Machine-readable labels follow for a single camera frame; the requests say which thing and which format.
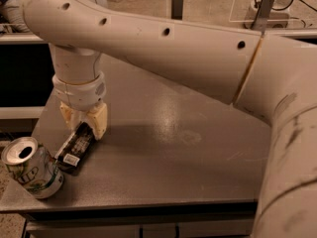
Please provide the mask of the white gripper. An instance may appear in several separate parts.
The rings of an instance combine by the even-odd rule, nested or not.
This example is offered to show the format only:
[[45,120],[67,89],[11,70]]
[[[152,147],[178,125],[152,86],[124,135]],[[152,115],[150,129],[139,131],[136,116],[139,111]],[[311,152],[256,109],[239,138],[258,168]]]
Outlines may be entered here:
[[53,86],[56,97],[61,101],[59,110],[67,128],[73,131],[77,126],[75,110],[89,110],[86,113],[86,121],[95,139],[100,140],[107,130],[108,123],[107,105],[100,102],[106,94],[104,73],[101,72],[96,79],[84,84],[65,83],[54,76]]

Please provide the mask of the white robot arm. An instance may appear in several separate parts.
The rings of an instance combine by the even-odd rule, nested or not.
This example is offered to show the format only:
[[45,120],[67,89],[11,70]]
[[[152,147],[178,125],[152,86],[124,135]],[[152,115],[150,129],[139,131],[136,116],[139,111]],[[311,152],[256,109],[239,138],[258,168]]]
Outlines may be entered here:
[[317,238],[317,46],[121,13],[90,0],[22,0],[22,13],[51,44],[126,61],[269,124],[252,238]]

